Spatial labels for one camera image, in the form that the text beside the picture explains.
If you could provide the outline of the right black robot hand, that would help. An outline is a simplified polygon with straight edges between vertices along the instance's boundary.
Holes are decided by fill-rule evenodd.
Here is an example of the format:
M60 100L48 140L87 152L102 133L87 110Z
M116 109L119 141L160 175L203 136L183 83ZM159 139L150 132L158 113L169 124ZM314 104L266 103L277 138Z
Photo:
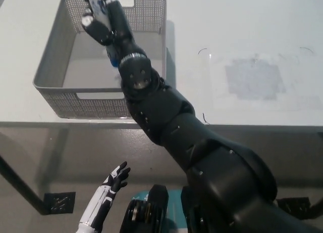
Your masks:
M111 62L135 52L138 45L119 0L85 0L81 16L85 32L106 48Z

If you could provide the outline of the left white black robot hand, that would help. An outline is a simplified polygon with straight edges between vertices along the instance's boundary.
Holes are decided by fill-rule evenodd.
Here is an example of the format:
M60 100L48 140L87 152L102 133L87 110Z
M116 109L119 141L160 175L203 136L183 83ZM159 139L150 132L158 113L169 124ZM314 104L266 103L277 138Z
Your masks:
M127 185L126 179L131 168L127 162L118 165L96 189L89 201L76 233L102 232L103 223L109 213L117 192Z

